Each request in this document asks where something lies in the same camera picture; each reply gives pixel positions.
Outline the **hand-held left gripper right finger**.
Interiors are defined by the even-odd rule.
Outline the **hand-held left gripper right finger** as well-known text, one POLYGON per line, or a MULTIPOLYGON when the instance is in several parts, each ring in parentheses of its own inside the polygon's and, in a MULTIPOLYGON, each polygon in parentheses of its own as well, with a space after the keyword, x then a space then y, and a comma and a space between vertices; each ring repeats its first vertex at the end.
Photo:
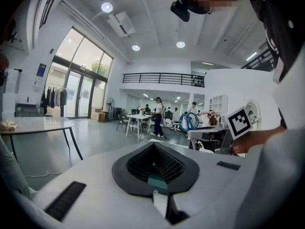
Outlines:
POLYGON ((195 221, 207 222, 228 208, 229 219, 236 215, 257 169, 261 147, 250 150, 246 157, 195 151, 165 142, 154 143, 156 155, 164 169, 167 184, 167 212, 154 219, 155 229, 194 228, 195 221))

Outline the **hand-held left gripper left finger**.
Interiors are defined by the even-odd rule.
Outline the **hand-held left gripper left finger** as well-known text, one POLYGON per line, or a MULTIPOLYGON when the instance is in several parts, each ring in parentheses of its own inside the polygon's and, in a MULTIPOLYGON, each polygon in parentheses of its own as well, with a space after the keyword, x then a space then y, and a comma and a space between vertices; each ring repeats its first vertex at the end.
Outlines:
POLYGON ((41 188, 33 203, 44 210, 71 182, 86 184, 62 223, 70 229, 163 229, 152 199, 127 194, 112 177, 113 163, 141 147, 126 146, 75 164, 41 188))

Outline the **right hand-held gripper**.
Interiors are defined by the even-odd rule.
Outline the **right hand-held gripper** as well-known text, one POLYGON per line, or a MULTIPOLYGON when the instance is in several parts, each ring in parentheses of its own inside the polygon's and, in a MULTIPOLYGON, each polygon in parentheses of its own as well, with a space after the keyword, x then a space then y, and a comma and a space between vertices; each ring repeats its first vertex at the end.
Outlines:
POLYGON ((203 139, 202 149, 220 154, 247 153, 253 145, 251 140, 252 124, 244 107, 221 117, 219 124, 226 124, 225 128, 200 127, 188 131, 193 139, 203 139))

